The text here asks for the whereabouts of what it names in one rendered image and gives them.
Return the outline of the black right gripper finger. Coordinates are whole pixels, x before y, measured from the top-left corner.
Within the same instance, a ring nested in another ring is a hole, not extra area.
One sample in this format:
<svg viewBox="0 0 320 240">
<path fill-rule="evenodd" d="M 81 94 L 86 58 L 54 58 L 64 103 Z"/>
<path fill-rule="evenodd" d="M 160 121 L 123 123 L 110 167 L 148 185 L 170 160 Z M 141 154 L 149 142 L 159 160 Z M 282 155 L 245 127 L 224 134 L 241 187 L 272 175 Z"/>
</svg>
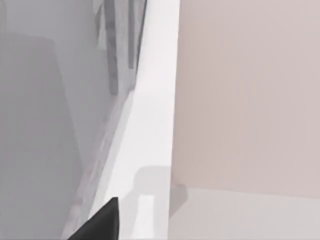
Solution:
<svg viewBox="0 0 320 240">
<path fill-rule="evenodd" d="M 119 198 L 112 197 L 67 240 L 119 240 Z"/>
</svg>

